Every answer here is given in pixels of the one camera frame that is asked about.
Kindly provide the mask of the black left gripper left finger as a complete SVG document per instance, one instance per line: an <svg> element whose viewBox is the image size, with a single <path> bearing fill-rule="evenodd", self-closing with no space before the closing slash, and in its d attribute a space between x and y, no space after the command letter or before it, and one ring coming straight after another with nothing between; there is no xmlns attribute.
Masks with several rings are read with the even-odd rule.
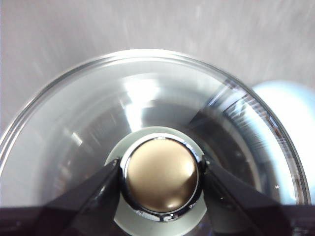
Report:
<svg viewBox="0 0 315 236"><path fill-rule="evenodd" d="M41 206L2 207L2 236L96 236L113 222L120 198L120 161Z"/></svg>

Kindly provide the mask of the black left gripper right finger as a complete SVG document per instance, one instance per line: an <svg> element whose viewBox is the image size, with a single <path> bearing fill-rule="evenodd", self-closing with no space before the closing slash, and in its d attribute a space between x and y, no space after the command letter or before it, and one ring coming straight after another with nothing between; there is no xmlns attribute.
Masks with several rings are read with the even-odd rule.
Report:
<svg viewBox="0 0 315 236"><path fill-rule="evenodd" d="M216 236L313 236L315 207L283 205L205 160L204 201Z"/></svg>

